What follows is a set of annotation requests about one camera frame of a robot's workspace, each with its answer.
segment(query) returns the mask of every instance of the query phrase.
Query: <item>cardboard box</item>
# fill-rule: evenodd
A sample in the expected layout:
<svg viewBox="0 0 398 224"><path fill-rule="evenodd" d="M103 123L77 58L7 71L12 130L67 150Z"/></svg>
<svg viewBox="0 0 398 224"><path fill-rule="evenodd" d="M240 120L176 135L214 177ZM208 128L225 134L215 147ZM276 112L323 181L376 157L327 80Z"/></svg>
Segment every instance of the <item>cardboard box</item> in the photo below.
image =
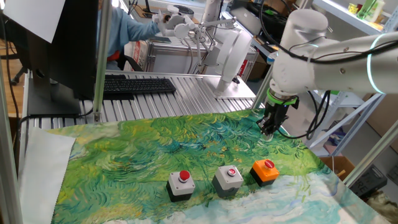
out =
<svg viewBox="0 0 398 224"><path fill-rule="evenodd" d="M296 0L286 0L286 3L292 8L293 3L296 3ZM267 6L273 7L277 12L281 13L284 16L287 16L288 10L285 4L281 0L266 0L265 3Z"/></svg>
<svg viewBox="0 0 398 224"><path fill-rule="evenodd" d="M335 156L335 157L319 157L319 159L326 164L331 170L333 170L333 160L335 162L335 174L340 173L345 170L345 174L341 175L340 180L344 180L347 178L348 174L350 174L355 168L354 164L345 156Z"/></svg>
<svg viewBox="0 0 398 224"><path fill-rule="evenodd" d="M259 55L256 59L256 62L254 62L248 80L258 80L262 78L262 75L264 74L264 72L266 72L267 66L267 62Z"/></svg>

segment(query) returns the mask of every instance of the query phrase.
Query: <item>chair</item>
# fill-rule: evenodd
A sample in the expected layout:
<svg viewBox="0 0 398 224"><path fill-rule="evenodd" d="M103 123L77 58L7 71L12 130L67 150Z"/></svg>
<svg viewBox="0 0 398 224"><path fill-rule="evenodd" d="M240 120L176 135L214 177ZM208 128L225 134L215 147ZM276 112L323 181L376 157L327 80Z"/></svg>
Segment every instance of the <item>chair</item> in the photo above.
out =
<svg viewBox="0 0 398 224"><path fill-rule="evenodd" d="M124 70L124 65L129 62L132 69L136 72L143 72L143 69L138 65L138 63L130 56L124 54L124 49L120 52L119 59L116 60L120 70Z"/></svg>

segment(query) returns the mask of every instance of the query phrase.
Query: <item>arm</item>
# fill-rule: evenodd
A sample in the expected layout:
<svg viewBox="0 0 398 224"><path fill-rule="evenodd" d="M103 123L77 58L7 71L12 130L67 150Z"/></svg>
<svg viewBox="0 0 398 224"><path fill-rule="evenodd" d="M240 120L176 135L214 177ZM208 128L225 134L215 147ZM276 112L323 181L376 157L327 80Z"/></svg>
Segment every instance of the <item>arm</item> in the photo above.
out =
<svg viewBox="0 0 398 224"><path fill-rule="evenodd" d="M142 24L131 19L129 16L126 25L130 41L147 40L160 32L156 23L150 21L146 24Z"/></svg>

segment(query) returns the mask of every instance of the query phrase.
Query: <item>keyboard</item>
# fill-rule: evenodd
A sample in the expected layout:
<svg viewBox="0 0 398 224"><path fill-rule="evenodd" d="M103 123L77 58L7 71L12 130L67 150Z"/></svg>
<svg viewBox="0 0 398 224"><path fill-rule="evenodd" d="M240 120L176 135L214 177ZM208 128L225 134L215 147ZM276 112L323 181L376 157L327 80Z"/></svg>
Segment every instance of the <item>keyboard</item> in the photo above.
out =
<svg viewBox="0 0 398 224"><path fill-rule="evenodd" d="M173 92L175 92L175 87L172 82L166 78L106 78L104 85L104 94Z"/></svg>

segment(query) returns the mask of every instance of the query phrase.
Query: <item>white robotic arm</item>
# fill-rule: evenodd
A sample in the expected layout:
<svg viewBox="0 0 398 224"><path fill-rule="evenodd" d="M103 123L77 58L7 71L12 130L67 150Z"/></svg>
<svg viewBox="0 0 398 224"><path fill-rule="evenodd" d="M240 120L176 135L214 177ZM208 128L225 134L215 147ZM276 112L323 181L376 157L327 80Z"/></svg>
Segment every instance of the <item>white robotic arm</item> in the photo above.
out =
<svg viewBox="0 0 398 224"><path fill-rule="evenodd" d="M292 49L309 58L333 60L357 55L387 42L398 40L398 32L337 42L319 41ZM339 90L363 93L398 93L398 49L364 59L337 64L305 62L279 52L273 69L271 89L281 95L296 95L309 90Z"/></svg>
<svg viewBox="0 0 398 224"><path fill-rule="evenodd" d="M172 15L162 15L159 11L153 20L158 24L163 36L175 36L179 39L183 39L188 36L190 30L195 32L197 49L200 51L200 44L206 48L209 55L206 60L212 60L208 63L208 66L215 66L216 72L221 75L219 82L214 86L213 82L205 82L209 85L209 89L213 92L215 98L233 98L224 96L223 93L229 88L233 78L238 74L242 63L249 51L251 44L251 36L244 30L232 30L232 29L219 29L217 33L210 34L207 28L214 28L220 24L232 25L236 22L236 18L215 20L215 21L204 21L198 25L195 25L188 16L178 15L178 9L174 11L173 7L167 8ZM202 42L202 34L206 33L208 38L211 40L211 47L207 47ZM198 66L201 66L202 58L201 53L197 53Z"/></svg>
<svg viewBox="0 0 398 224"><path fill-rule="evenodd" d="M298 106L297 93L309 90L398 93L398 32L338 42L325 38L327 27L326 17L317 11L300 9L290 14L280 45L307 60L279 51L264 117L257 122L267 137L272 138L287 119L288 107ZM395 44L382 54L363 53L392 43Z"/></svg>

